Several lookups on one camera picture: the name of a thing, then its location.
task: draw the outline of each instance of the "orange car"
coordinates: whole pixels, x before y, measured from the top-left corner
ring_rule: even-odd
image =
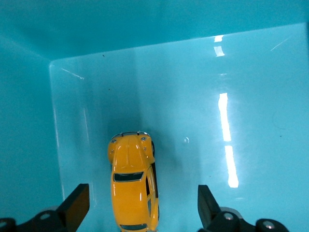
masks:
[[[150,135],[140,131],[115,135],[109,143],[112,207],[122,232],[155,231],[158,226],[154,150]]]

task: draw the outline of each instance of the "blue plastic container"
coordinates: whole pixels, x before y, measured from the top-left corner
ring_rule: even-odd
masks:
[[[20,224],[79,183],[79,231],[119,231],[109,139],[156,147],[159,231],[220,206],[307,231],[307,1],[0,0],[0,218]]]

